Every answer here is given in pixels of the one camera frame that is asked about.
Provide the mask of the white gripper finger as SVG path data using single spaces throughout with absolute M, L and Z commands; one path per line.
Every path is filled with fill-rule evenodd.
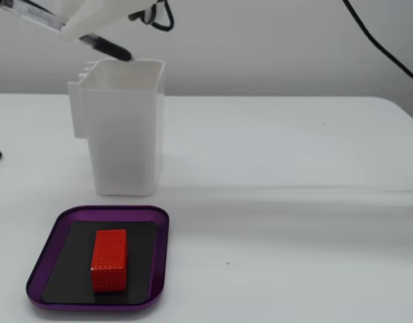
M 149 9 L 154 3 L 152 0 L 61 1 L 64 22 L 61 37 L 76 40 L 132 13 Z

